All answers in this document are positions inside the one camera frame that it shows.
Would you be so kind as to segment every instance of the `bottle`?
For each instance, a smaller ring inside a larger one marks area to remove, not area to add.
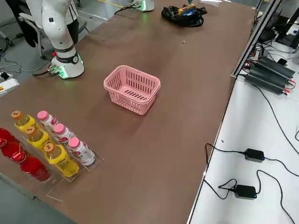
[[[92,150],[80,139],[71,138],[69,141],[72,154],[80,161],[83,165],[88,166],[93,164],[95,155]]]
[[[7,141],[4,138],[0,138],[0,148],[3,155],[9,158],[10,160],[12,160],[13,155],[19,152],[27,154],[27,151],[23,149],[23,147],[19,143]]]
[[[21,132],[26,132],[26,129],[30,126],[40,129],[40,126],[36,123],[36,120],[28,114],[23,115],[20,111],[14,111],[12,112],[11,117],[15,119],[14,126]]]
[[[0,138],[4,138],[7,141],[19,143],[19,140],[17,140],[8,130],[4,128],[0,128]]]
[[[53,117],[51,114],[49,114],[46,111],[40,111],[37,114],[37,117],[40,119],[41,124],[44,126],[44,128],[49,132],[52,133],[54,139],[59,142],[59,138],[55,134],[54,126],[59,124],[59,121],[56,120],[55,117]]]
[[[26,134],[28,135],[27,141],[41,151],[43,151],[43,148],[47,143],[53,143],[49,134],[42,129],[36,129],[33,126],[30,126],[26,129]]]
[[[79,171],[78,164],[72,160],[62,145],[48,143],[43,148],[49,164],[54,165],[66,177],[71,177]]]
[[[76,138],[76,135],[63,124],[55,125],[54,132],[59,138],[59,142],[70,151],[71,147],[69,146],[69,140],[71,140],[71,138]]]
[[[24,152],[15,153],[12,160],[20,164],[21,170],[40,182],[50,178],[47,168],[35,157],[28,156]]]

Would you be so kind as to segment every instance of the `orange bottle cap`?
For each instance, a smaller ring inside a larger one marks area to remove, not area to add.
[[[44,149],[45,152],[50,152],[54,149],[54,145],[52,143],[48,143],[44,146],[43,149]]]
[[[11,117],[16,119],[16,120],[20,119],[21,116],[22,116],[21,111],[14,111],[14,112],[11,113]]]
[[[26,134],[34,134],[37,129],[33,126],[30,126],[26,129]]]

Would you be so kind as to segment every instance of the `white table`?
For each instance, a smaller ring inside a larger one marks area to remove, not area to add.
[[[299,150],[294,139],[299,128],[299,102],[263,90],[271,102],[280,124]],[[228,105],[216,147],[222,150],[245,151],[247,148],[262,150],[266,157],[282,160],[293,172],[299,174],[299,155],[291,148],[281,133],[272,111],[256,87],[238,80]],[[295,222],[299,223],[299,177],[289,174],[278,162],[256,163],[244,160],[241,154],[214,151],[206,180],[221,195],[227,191],[217,186],[235,178],[238,184],[258,187],[256,171],[261,169],[275,176],[284,192],[283,205]],[[202,188],[195,204],[190,224],[290,224],[280,207],[280,190],[276,181],[260,174],[262,191],[255,200],[235,198],[229,193],[221,200],[207,186]]]

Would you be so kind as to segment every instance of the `plastic basket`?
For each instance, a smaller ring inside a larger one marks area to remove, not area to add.
[[[126,65],[118,66],[104,80],[111,101],[139,115],[152,106],[160,86],[158,78]]]

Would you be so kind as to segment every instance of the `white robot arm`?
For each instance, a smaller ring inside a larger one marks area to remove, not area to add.
[[[55,49],[51,72],[61,78],[77,77],[84,71],[83,63],[76,52],[67,29],[65,16],[71,0],[43,0],[42,25]]]

